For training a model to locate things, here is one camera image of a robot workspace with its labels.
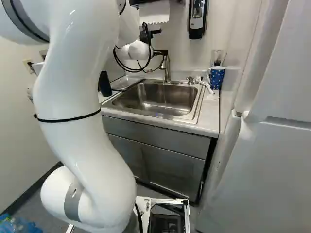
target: stainless steel sink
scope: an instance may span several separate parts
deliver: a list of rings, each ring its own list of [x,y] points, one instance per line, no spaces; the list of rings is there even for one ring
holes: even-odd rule
[[[103,107],[196,124],[202,92],[201,85],[144,80],[104,103]]]

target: white refrigerator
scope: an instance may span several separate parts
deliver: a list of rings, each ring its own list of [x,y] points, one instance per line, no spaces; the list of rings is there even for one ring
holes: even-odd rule
[[[224,61],[204,233],[311,232],[311,0],[241,0]]]

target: wall-mounted soap dispenser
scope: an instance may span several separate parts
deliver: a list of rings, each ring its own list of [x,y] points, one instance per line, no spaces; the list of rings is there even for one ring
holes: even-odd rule
[[[189,39],[201,39],[207,27],[209,0],[189,0]]]

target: paper towel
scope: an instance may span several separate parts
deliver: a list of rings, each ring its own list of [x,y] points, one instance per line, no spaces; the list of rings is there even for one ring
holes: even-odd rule
[[[148,25],[167,23],[170,20],[170,1],[160,0],[139,6],[140,24]]]

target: blue cup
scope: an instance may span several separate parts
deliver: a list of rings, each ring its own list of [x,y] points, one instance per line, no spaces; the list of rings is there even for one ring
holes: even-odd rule
[[[210,78],[210,88],[212,90],[219,90],[222,86],[225,67],[211,67],[208,69],[209,78]]]

